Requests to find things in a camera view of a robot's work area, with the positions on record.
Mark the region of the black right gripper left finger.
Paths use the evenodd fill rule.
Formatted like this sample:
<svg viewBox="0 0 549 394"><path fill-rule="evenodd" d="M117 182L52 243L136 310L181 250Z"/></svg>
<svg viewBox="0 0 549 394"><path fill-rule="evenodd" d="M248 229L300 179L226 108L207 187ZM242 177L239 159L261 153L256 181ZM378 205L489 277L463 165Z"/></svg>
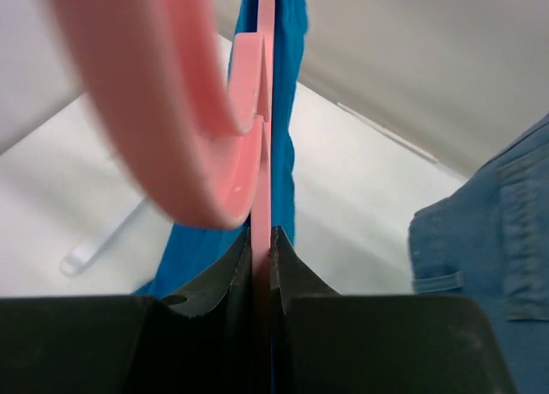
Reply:
<svg viewBox="0 0 549 394"><path fill-rule="evenodd" d="M4 393L246 393L250 235L183 287L142 295L6 298Z"/></svg>

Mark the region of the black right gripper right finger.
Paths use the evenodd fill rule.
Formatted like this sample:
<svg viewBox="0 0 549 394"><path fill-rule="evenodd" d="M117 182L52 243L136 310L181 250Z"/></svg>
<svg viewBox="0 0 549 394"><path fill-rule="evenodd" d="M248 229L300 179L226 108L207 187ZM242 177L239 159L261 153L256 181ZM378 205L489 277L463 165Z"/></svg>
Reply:
<svg viewBox="0 0 549 394"><path fill-rule="evenodd" d="M275 227L269 251L277 393L513 393L492 327L472 300L342 295Z"/></svg>

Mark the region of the blue t shirt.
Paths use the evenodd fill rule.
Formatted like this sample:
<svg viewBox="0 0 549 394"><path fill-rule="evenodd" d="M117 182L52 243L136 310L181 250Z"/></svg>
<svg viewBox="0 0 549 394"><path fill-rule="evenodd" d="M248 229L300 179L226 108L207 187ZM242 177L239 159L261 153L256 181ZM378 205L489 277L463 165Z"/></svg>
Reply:
<svg viewBox="0 0 549 394"><path fill-rule="evenodd" d="M295 237L293 167L289 126L307 32L305 0L275 0L271 124L271 222ZM216 262L245 230L199 229L173 224L155 277L136 290L162 298Z"/></svg>

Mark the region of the pink hanger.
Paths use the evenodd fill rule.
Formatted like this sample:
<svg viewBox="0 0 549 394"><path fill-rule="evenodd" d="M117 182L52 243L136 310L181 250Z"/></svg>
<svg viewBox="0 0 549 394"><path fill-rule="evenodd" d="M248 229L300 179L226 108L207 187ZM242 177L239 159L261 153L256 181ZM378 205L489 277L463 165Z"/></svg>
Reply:
<svg viewBox="0 0 549 394"><path fill-rule="evenodd" d="M220 72L212 0L48 0L100 122L174 221L250 223L253 389L271 385L269 260L275 0Z"/></svg>

